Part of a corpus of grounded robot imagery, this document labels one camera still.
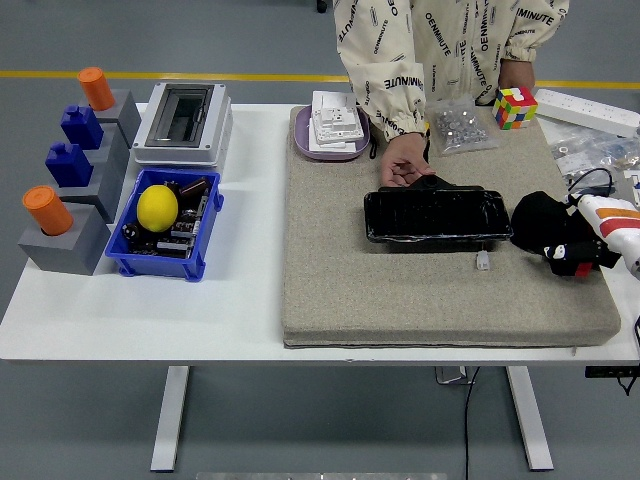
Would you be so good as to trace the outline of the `person's right hand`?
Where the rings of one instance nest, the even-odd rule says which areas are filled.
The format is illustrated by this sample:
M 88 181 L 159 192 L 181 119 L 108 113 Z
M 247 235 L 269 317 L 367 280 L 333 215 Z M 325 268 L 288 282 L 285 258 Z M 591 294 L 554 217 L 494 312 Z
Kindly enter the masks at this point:
M 389 141 L 380 162 L 382 187 L 408 187 L 436 171 L 424 158 L 429 143 L 420 133 L 408 133 Z

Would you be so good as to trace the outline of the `person's left hand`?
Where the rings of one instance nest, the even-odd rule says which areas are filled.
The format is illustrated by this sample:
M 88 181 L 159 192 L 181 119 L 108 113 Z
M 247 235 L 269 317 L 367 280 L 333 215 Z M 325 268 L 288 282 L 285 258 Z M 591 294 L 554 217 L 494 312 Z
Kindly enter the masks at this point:
M 535 86 L 534 64 L 532 62 L 503 59 L 501 61 L 498 86 L 500 89 Z

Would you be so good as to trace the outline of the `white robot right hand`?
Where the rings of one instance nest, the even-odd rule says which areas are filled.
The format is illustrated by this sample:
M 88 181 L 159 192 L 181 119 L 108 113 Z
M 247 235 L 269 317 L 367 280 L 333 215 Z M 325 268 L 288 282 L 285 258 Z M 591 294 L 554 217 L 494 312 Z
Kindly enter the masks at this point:
M 576 263 L 576 275 L 587 264 L 604 266 L 607 255 L 618 255 L 631 275 L 638 279 L 639 211 L 636 207 L 627 200 L 593 194 L 568 194 L 566 203 L 577 209 L 596 239 L 545 246 L 543 255 L 554 262 Z

